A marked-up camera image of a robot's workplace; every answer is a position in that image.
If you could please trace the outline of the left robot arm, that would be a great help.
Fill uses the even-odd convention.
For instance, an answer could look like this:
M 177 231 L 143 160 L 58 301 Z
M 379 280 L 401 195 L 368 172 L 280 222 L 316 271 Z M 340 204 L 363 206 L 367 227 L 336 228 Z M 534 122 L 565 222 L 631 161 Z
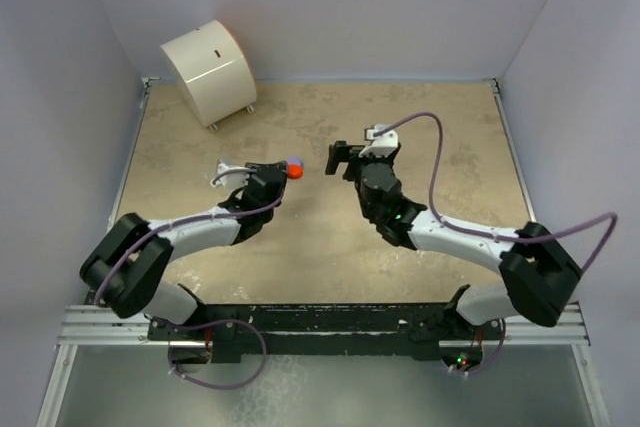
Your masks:
M 202 334 L 202 302 L 163 280 L 170 263 L 214 247 L 231 247 L 259 233 L 281 204 L 287 181 L 303 174 L 297 162 L 218 164 L 215 185 L 230 196 L 209 210 L 169 220 L 120 217 L 80 267 L 94 304 L 126 319 L 142 313 L 170 323 L 184 339 Z

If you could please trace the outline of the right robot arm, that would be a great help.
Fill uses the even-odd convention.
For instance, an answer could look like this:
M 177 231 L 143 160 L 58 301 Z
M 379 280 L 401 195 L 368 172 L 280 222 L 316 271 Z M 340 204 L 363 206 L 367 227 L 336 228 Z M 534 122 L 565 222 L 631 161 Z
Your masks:
M 393 164 L 396 154 L 376 157 L 364 145 L 342 140 L 328 148 L 325 172 L 346 166 L 363 217 L 389 244 L 414 251 L 446 254 L 484 267 L 500 279 L 494 284 L 463 286 L 449 302 L 446 330 L 467 338 L 490 320 L 520 315 L 534 324 L 554 327 L 582 278 L 581 268 L 548 230 L 535 222 L 521 229 L 463 223 L 444 226 L 433 210 L 402 192 Z

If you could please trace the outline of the orange earbud charging case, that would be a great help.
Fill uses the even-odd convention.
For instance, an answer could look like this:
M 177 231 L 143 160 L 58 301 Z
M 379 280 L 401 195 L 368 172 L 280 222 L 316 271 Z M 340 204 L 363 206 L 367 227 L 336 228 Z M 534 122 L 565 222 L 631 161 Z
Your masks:
M 303 177 L 304 167 L 299 163 L 288 163 L 286 173 L 290 180 L 297 180 Z

